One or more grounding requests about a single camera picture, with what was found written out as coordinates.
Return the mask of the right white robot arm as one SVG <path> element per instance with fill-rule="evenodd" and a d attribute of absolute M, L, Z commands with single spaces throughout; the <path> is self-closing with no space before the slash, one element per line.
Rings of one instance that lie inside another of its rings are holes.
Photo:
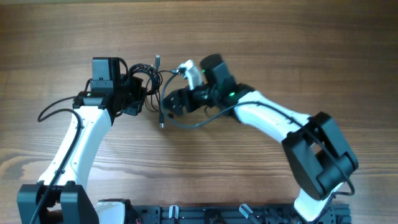
<path fill-rule="evenodd" d="M 337 195 L 354 195 L 349 178 L 359 167 L 358 158 L 329 114 L 295 112 L 253 87 L 237 83 L 220 54 L 205 57 L 199 65 L 188 60 L 173 72 L 177 75 L 188 80 L 188 86 L 169 95 L 160 94 L 163 114 L 181 116 L 203 106 L 217 107 L 219 113 L 201 123 L 173 124 L 196 129 L 220 116 L 230 116 L 281 144 L 300 186 L 293 212 L 302 222 L 319 222 Z"/>

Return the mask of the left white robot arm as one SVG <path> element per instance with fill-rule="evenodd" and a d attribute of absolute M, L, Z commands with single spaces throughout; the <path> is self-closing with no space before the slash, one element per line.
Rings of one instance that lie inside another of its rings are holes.
<path fill-rule="evenodd" d="M 102 200 L 86 194 L 88 176 L 99 146 L 122 114 L 138 115 L 146 90 L 142 79 L 121 73 L 119 57 L 95 57 L 93 76 L 72 97 L 72 120 L 53 161 L 36 184 L 17 194 L 22 223 L 130 223 L 129 200 Z"/>

